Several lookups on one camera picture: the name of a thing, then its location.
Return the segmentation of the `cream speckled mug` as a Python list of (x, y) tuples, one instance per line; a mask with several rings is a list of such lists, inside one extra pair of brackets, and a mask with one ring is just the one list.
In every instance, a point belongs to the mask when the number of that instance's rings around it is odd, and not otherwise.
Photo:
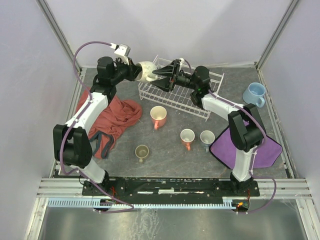
[(157, 66), (151, 62), (151, 61), (142, 61), (139, 62), (141, 64), (142, 70), (138, 73), (142, 75), (143, 79), (142, 81), (139, 81), (141, 83), (150, 83), (155, 80), (158, 80), (158, 75), (153, 74), (152, 71), (157, 69)]

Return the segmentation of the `white wire dish rack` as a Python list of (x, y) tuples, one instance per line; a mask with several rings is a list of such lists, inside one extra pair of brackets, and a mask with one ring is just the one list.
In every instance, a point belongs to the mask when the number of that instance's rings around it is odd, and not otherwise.
[[(156, 67), (162, 68), (168, 65), (171, 61), (160, 58), (159, 55), (153, 60), (153, 63)], [(214, 72), (209, 72), (210, 76), (210, 88), (215, 93), (219, 93), (221, 88), (222, 82), (224, 80), (224, 73), (218, 74)], [(162, 104), (166, 107), (171, 107), (176, 110), (180, 110), (194, 116), (200, 117), (207, 121), (211, 115), (211, 112), (208, 110), (203, 110), (192, 103), (191, 100), (191, 93), (192, 89), (178, 86), (176, 85), (171, 92), (165, 92), (156, 86), (153, 86), (148, 83), (139, 83), (138, 84), (138, 91), (140, 100), (146, 99), (157, 104)]]

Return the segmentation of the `large pink mug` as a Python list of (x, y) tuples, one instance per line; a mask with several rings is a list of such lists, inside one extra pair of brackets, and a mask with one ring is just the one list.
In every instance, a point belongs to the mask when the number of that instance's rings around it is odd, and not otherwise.
[(154, 129), (158, 130), (163, 127), (167, 120), (167, 110), (163, 106), (154, 106), (150, 110), (150, 116), (152, 119), (152, 123), (154, 125)]

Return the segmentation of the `small pink printed mug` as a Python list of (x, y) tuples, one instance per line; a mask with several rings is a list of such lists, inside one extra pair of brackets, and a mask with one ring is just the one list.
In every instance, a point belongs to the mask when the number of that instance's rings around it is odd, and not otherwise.
[(195, 133), (191, 129), (183, 129), (180, 133), (180, 139), (188, 151), (191, 150), (191, 144), (195, 140)]

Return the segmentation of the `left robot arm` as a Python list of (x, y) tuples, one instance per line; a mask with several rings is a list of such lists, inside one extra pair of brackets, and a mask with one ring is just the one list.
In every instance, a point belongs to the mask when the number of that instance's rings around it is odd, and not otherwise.
[(97, 75), (84, 104), (64, 125), (57, 124), (53, 128), (54, 157), (65, 175), (69, 174), (65, 170), (69, 166), (72, 172), (80, 172), (93, 183), (108, 181), (108, 173), (92, 159), (89, 131), (115, 97), (117, 84), (123, 80), (137, 81), (142, 72), (141, 64), (133, 63), (131, 58), (128, 63), (108, 56), (98, 59)]

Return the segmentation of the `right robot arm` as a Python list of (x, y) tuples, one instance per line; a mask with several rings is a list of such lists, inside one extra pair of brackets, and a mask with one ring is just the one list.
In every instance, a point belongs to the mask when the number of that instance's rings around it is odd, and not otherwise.
[(228, 121), (230, 139), (236, 148), (235, 166), (230, 179), (238, 184), (250, 181), (258, 149), (267, 140), (257, 107), (252, 103), (241, 105), (212, 92), (210, 71), (205, 66), (197, 66), (193, 73), (181, 70), (181, 59), (152, 71), (150, 83), (170, 92), (175, 86), (192, 89), (192, 103)]

